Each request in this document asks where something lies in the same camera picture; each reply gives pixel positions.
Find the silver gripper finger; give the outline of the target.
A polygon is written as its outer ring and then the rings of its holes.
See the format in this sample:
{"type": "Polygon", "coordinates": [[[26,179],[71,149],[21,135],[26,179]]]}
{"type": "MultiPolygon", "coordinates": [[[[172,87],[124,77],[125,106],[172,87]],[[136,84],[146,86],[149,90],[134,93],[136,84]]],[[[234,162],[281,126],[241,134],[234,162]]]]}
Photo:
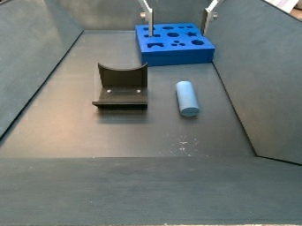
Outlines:
{"type": "Polygon", "coordinates": [[[148,21],[149,23],[149,30],[154,30],[154,10],[149,6],[149,3],[146,0],[138,0],[144,11],[141,12],[141,17],[148,21]]]}
{"type": "Polygon", "coordinates": [[[210,21],[214,18],[216,8],[218,6],[218,3],[220,3],[220,0],[213,0],[213,2],[210,3],[210,5],[206,7],[206,9],[204,11],[204,19],[202,19],[202,33],[204,34],[206,34],[210,21]]]}

